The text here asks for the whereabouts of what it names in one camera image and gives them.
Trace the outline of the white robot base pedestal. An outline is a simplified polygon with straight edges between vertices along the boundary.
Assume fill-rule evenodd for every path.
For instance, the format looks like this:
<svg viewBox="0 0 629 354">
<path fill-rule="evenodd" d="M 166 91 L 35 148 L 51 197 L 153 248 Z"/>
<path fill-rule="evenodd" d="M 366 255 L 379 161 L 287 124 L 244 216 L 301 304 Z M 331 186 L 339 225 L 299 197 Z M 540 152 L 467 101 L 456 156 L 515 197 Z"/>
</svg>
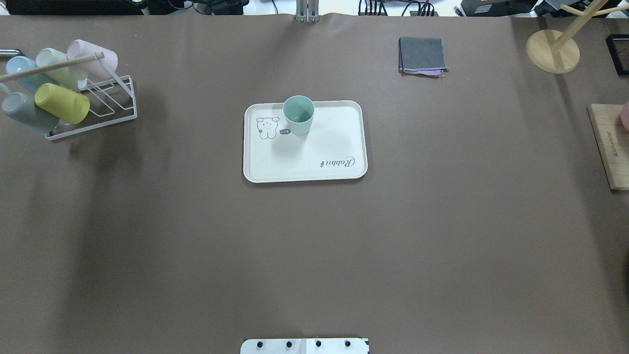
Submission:
<svg viewBox="0 0 629 354">
<path fill-rule="evenodd" d="M 241 354 L 369 354 L 364 338 L 272 338 L 243 341 Z"/>
</svg>

